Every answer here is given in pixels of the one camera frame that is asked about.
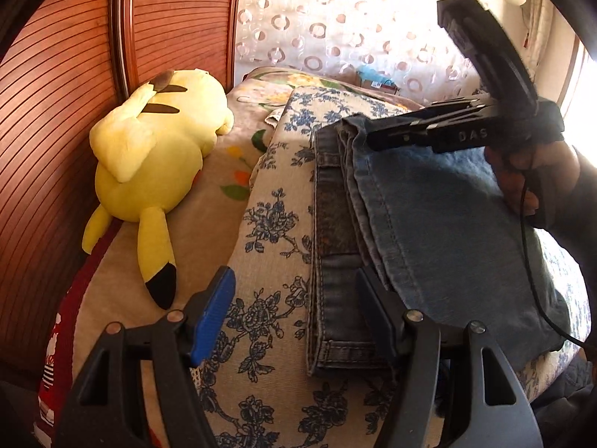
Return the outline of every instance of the black sleeve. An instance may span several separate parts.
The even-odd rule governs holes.
[[[592,330],[587,343],[596,347],[586,352],[597,360],[597,169],[580,153],[580,177],[565,204],[560,207],[555,224],[549,229],[560,246],[580,265],[589,296]]]

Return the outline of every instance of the plush toy head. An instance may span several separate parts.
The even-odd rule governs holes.
[[[216,134],[228,133],[233,122],[222,85],[196,69],[156,76],[91,129],[100,206],[85,229],[83,249],[91,252],[112,217],[138,221],[141,275],[163,308],[175,291],[165,213],[190,190]]]

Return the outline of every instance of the pikachu plush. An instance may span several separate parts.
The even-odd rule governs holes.
[[[83,250],[91,254],[112,217],[139,222],[141,276],[163,309],[176,292],[166,213],[190,190],[217,135],[233,124],[222,85],[196,69],[156,76],[91,128],[100,205],[85,227]]]

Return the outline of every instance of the green leaf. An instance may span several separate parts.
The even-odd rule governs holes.
[[[265,130],[255,131],[255,134],[251,137],[251,143],[257,150],[262,153],[265,153],[268,150],[268,147],[265,146],[263,142],[263,135],[265,134]]]
[[[243,187],[241,185],[225,185],[220,188],[227,197],[233,200],[247,200],[251,194],[248,187]]]
[[[339,82],[333,82],[327,79],[320,79],[321,83],[327,87],[327,88],[332,88],[332,89],[343,89],[342,84],[340,84]]]

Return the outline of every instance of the silver bolt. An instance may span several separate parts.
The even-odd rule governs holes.
[[[184,318],[184,313],[181,310],[172,310],[166,315],[169,322],[178,323]]]
[[[106,327],[106,333],[108,335],[115,335],[122,329],[122,325],[118,322],[108,323]]]
[[[485,332],[485,325],[483,325],[482,322],[479,322],[479,320],[473,320],[471,322],[471,330],[474,333],[484,333]]]
[[[411,322],[419,323],[420,321],[423,321],[423,314],[419,310],[409,310],[407,312],[407,318]]]

